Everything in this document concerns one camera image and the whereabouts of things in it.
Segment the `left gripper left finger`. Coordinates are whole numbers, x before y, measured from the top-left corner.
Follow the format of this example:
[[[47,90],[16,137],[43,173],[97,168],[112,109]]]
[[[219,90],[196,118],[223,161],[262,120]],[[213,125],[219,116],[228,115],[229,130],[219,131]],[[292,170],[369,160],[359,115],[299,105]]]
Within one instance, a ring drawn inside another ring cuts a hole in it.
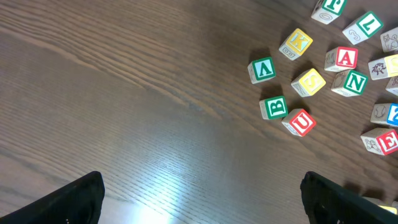
[[[93,171],[1,217],[4,224],[82,223],[97,224],[105,187],[100,172]]]

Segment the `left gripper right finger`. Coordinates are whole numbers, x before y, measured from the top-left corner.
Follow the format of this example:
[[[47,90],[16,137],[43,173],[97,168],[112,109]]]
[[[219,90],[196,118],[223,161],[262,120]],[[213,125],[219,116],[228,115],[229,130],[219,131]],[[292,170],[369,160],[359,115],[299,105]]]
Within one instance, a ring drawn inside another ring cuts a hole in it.
[[[397,224],[397,215],[314,171],[305,174],[300,189],[310,224]]]

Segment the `yellow C block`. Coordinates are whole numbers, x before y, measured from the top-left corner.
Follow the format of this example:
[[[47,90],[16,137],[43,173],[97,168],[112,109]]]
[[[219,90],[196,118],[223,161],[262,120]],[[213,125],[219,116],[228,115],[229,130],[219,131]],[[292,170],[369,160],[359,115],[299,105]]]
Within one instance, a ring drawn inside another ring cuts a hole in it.
[[[377,206],[397,215],[397,201],[393,201],[390,205],[384,203],[382,200],[376,199],[376,198],[370,198],[370,197],[363,197],[363,199],[366,199],[373,204],[376,204]]]

